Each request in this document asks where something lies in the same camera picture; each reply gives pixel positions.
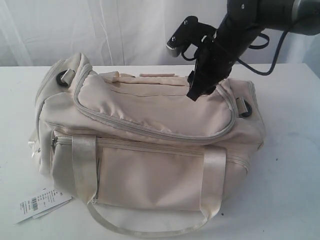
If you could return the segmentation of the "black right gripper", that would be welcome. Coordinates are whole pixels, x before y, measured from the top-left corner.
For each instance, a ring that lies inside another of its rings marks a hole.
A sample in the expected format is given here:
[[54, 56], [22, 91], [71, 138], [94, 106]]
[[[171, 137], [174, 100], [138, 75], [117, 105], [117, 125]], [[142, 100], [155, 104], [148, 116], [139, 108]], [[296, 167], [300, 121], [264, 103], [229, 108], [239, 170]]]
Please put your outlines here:
[[187, 77], [188, 98], [196, 101], [211, 95], [231, 72], [240, 57], [240, 32], [234, 29], [201, 31], [194, 70]]

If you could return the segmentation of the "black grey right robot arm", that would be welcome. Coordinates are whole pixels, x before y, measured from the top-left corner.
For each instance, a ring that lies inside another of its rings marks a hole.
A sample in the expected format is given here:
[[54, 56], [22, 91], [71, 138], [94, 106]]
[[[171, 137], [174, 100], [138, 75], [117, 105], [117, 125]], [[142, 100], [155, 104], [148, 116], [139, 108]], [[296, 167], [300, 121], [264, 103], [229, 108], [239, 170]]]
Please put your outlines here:
[[[275, 68], [280, 49], [288, 33], [314, 36], [320, 32], [320, 2], [318, 0], [229, 0], [227, 13], [218, 29], [187, 17], [182, 26], [186, 35], [201, 32], [195, 54], [195, 67], [188, 76], [188, 98], [196, 101], [211, 94], [217, 84], [226, 79], [236, 62], [252, 72], [268, 76]], [[240, 59], [253, 41], [265, 29], [282, 31], [271, 67], [258, 71]]]

